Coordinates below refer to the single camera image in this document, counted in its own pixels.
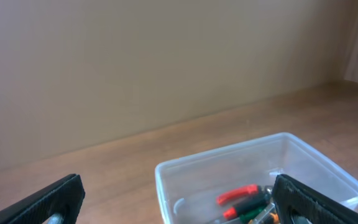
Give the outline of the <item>silver socket wrench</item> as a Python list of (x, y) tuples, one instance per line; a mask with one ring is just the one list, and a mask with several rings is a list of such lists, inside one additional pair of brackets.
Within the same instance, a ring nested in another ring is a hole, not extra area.
[(250, 184), (219, 195), (219, 206), (234, 204), (208, 223), (278, 223), (272, 190), (269, 185)]

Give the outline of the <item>black red-collar screwdriver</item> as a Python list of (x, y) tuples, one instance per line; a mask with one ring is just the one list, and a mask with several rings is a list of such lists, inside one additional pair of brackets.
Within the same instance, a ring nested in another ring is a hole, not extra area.
[(269, 204), (270, 196), (269, 195), (259, 195), (252, 198), (245, 199), (231, 208), (227, 209), (223, 213), (225, 220), (232, 220), (240, 215), (245, 215), (257, 208), (266, 207)]

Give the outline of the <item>clear plastic container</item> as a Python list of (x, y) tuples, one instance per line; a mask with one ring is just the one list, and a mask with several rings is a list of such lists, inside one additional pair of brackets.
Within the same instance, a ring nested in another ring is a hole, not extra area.
[(287, 174), (321, 194), (355, 209), (358, 180), (290, 133), (220, 147), (160, 163), (155, 168), (164, 223), (220, 223), (233, 205), (217, 204), (224, 192), (257, 184), (273, 185)]

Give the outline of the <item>green handle screwdriver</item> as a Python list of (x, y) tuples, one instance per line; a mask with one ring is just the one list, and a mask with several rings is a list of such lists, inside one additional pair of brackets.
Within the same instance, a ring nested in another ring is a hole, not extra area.
[(253, 209), (249, 212), (245, 212), (242, 215), (239, 215), (239, 219), (241, 221), (241, 223), (246, 224), (249, 223), (249, 221), (251, 221), (252, 219), (254, 219), (257, 215), (259, 215), (262, 212), (269, 212), (265, 207), (259, 207), (256, 209)]

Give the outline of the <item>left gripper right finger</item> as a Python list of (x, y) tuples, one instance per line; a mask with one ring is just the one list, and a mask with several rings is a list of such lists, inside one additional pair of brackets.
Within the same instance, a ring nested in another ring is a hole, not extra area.
[(276, 177), (272, 191), (281, 224), (358, 224), (358, 213), (286, 174)]

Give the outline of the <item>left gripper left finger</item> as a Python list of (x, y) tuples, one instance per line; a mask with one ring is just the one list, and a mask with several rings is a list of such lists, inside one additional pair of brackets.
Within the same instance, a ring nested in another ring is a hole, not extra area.
[(69, 174), (0, 211), (0, 224), (43, 223), (54, 215), (62, 224), (76, 223), (85, 198), (78, 174)]

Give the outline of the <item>red handle pliers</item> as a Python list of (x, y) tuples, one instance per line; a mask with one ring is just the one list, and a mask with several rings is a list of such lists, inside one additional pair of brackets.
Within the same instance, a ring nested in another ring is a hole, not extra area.
[(222, 193), (216, 197), (216, 203), (220, 206), (223, 206), (230, 202), (231, 200), (239, 199), (241, 197), (249, 197), (257, 195), (262, 190), (261, 186), (257, 184), (250, 184), (239, 187), (237, 189), (232, 189), (227, 192)]

